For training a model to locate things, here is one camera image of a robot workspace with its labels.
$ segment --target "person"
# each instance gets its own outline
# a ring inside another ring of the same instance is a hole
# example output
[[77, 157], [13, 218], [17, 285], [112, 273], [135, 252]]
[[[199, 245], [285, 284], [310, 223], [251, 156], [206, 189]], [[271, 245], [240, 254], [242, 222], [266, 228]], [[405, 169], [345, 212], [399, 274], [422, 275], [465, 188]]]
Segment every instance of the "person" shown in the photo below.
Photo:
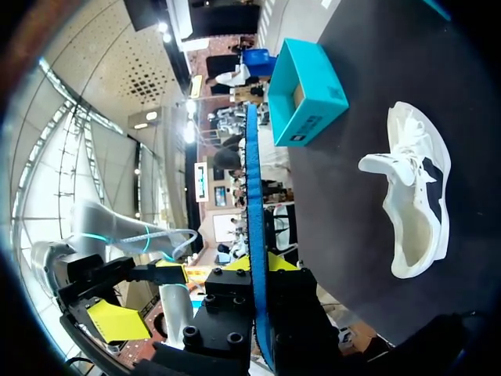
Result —
[[245, 227], [245, 222], [244, 222], [244, 221], [242, 221], [242, 220], [240, 220], [240, 221], [239, 221], [239, 220], [238, 220], [238, 219], [236, 219], [236, 218], [231, 218], [230, 220], [232, 221], [232, 223], [235, 225], [235, 227], [236, 227], [237, 229], [242, 229], [242, 228], [244, 228], [244, 227]]
[[[272, 130], [269, 126], [259, 127], [258, 144], [261, 178], [281, 182], [284, 188], [292, 188], [287, 148], [275, 146]], [[245, 149], [245, 139], [240, 140], [239, 149]], [[217, 168], [225, 170], [240, 170], [242, 168], [238, 152], [227, 147], [216, 152], [214, 164]]]
[[240, 140], [242, 138], [243, 138], [242, 135], [233, 135], [233, 136], [229, 137], [228, 139], [226, 139], [222, 143], [222, 146], [226, 147], [230, 150], [233, 150], [233, 151], [238, 151], [239, 150], [238, 143], [240, 142]]
[[259, 77], [251, 77], [247, 65], [240, 64], [236, 72], [225, 72], [216, 76], [215, 78], [209, 77], [205, 80], [205, 85], [214, 86], [216, 84], [226, 85], [231, 88], [236, 86], [245, 86], [256, 84], [259, 82]]
[[214, 165], [224, 170], [240, 170], [240, 155], [235, 150], [228, 147], [222, 147], [214, 154]]

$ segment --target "cyan cable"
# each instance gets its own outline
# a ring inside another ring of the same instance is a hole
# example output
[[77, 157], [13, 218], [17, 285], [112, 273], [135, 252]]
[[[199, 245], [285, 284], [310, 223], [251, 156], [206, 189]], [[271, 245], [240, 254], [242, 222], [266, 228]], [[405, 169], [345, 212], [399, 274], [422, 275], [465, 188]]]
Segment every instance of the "cyan cable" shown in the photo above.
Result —
[[190, 229], [181, 229], [181, 230], [166, 230], [166, 231], [161, 231], [159, 233], [145, 233], [144, 235], [139, 235], [137, 237], [128, 237], [125, 239], [120, 239], [115, 241], [115, 244], [120, 244], [120, 243], [135, 243], [136, 241], [141, 241], [141, 240], [147, 240], [146, 246], [142, 250], [141, 253], [148, 253], [148, 246], [150, 245], [150, 239], [153, 239], [155, 237], [168, 237], [169, 235], [174, 235], [175, 233], [188, 233], [192, 235], [187, 241], [184, 243], [181, 243], [179, 246], [177, 246], [174, 251], [172, 252], [172, 259], [177, 260], [179, 259], [183, 253], [184, 253], [184, 248], [190, 245], [192, 242], [195, 241], [196, 237], [198, 236], [198, 232], [195, 230], [190, 230]]

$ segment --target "perforated ceiling panel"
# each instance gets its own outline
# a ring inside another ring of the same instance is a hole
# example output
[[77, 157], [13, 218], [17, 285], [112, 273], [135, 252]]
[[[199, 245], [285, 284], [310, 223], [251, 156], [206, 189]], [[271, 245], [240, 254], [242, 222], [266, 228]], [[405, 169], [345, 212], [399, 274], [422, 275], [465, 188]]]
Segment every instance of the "perforated ceiling panel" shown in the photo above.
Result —
[[86, 2], [45, 58], [74, 91], [128, 132], [128, 115], [182, 100], [157, 26], [135, 32], [122, 0]]

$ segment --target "shoelace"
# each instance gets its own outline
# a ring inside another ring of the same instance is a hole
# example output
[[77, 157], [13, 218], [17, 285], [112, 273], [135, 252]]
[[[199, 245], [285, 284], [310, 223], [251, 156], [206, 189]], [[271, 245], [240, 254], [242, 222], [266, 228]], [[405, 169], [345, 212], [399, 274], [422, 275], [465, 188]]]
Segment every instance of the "shoelace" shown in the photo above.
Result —
[[424, 124], [412, 118], [412, 113], [406, 118], [404, 125], [398, 119], [397, 123], [402, 135], [391, 154], [398, 159], [408, 161], [414, 176], [417, 176], [424, 169], [423, 158], [416, 152], [417, 143], [426, 136]]

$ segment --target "floor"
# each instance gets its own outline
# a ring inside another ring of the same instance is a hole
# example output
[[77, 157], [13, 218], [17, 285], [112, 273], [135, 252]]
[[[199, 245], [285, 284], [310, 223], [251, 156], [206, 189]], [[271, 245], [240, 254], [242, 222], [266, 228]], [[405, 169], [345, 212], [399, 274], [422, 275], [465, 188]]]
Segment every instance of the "floor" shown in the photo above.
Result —
[[262, 0], [258, 47], [279, 53], [284, 38], [317, 42], [341, 0]]

